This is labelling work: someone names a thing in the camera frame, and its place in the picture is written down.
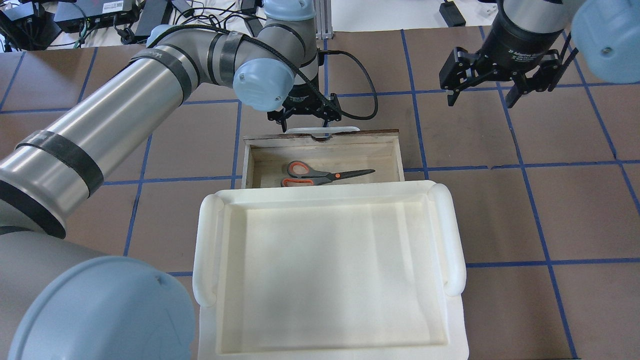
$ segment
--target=white label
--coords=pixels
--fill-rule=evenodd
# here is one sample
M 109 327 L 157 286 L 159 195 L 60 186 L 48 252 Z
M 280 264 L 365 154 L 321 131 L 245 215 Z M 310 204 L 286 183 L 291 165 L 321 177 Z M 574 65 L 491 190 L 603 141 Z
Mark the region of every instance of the white label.
M 102 5 L 102 13 L 121 12 L 124 8 L 124 1 L 113 1 Z

